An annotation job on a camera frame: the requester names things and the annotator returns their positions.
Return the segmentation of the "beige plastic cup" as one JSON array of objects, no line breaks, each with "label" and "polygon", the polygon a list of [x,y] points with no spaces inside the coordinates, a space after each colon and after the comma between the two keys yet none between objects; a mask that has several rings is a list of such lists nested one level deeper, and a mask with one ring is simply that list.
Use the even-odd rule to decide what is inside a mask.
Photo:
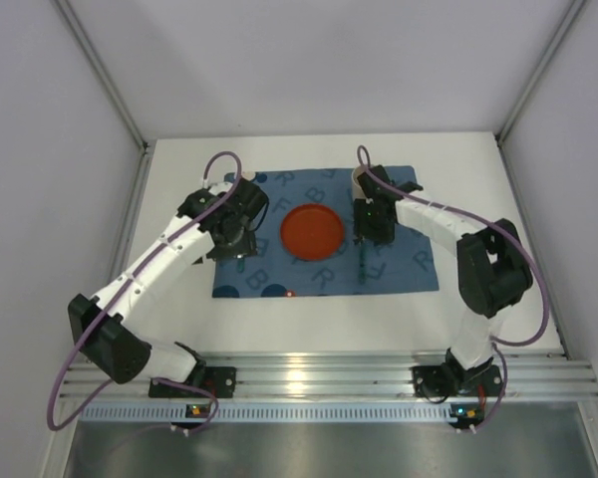
[{"label": "beige plastic cup", "polygon": [[372,197],[375,181],[363,166],[357,166],[351,173],[351,190],[354,200],[367,200]]}]

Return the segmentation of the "metal spoon green handle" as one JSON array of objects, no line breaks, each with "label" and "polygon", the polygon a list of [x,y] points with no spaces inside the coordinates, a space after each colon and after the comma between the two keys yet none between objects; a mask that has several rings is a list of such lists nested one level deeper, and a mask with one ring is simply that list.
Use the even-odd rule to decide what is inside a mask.
[{"label": "metal spoon green handle", "polygon": [[358,281],[360,285],[364,285],[367,281],[366,241],[359,239],[357,246],[359,256]]}]

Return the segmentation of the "blue letter-print cloth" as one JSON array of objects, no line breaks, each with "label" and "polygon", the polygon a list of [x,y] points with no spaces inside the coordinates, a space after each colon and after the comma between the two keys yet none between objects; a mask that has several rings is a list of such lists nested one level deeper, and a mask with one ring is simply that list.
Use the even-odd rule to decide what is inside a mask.
[{"label": "blue letter-print cloth", "polygon": [[[257,171],[253,181],[270,199],[256,231],[253,257],[221,261],[215,267],[214,299],[386,295],[435,292],[438,274],[430,239],[398,226],[388,245],[357,244],[353,235],[352,169],[321,168]],[[320,260],[289,251],[281,224],[295,208],[320,204],[344,226],[336,250]]]}]

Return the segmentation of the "red plastic plate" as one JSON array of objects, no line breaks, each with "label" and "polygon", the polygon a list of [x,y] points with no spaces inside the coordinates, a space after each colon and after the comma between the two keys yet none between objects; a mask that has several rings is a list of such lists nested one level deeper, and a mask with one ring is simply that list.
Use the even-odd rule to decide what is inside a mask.
[{"label": "red plastic plate", "polygon": [[306,203],[286,214],[279,228],[286,251],[297,259],[315,262],[328,259],[343,244],[342,219],[330,207]]}]

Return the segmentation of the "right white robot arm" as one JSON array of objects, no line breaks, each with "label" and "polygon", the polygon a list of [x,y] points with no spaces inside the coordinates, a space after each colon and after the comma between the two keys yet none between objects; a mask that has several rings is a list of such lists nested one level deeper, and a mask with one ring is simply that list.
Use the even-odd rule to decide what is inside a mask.
[{"label": "right white robot arm", "polygon": [[458,292],[466,309],[447,361],[466,371],[483,367],[491,362],[493,336],[499,330],[494,316],[517,304],[533,285],[527,261],[511,243],[518,238],[515,226],[501,219],[495,228],[479,229],[428,200],[406,198],[406,193],[422,190],[413,182],[386,188],[379,180],[389,180],[381,165],[353,172],[355,241],[390,245],[396,228],[403,226],[455,256]]}]

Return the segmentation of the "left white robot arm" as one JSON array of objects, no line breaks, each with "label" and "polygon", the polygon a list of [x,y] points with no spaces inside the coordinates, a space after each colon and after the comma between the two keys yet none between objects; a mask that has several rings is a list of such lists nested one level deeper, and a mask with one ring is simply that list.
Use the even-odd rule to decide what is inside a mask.
[{"label": "left white robot arm", "polygon": [[254,182],[239,178],[189,194],[159,237],[130,267],[91,297],[69,304],[81,353],[117,384],[163,378],[199,385],[204,359],[190,347],[153,338],[157,304],[193,264],[253,256],[269,205]]}]

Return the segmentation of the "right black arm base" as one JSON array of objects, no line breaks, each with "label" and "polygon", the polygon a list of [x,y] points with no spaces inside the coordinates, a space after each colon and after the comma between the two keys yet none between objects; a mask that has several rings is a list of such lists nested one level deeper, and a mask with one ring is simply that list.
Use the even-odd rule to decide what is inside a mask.
[{"label": "right black arm base", "polygon": [[453,370],[446,365],[418,365],[412,368],[414,394],[431,402],[449,398],[495,397],[503,386],[498,366],[476,373]]}]

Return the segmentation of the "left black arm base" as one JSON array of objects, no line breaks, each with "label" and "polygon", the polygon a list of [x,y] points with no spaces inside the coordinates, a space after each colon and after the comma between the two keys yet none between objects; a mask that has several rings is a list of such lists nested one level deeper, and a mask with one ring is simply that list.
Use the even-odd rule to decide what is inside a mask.
[{"label": "left black arm base", "polygon": [[189,398],[200,396],[190,387],[204,390],[216,398],[232,398],[236,387],[237,369],[232,366],[197,365],[182,384],[186,389],[153,380],[149,386],[150,398]]}]

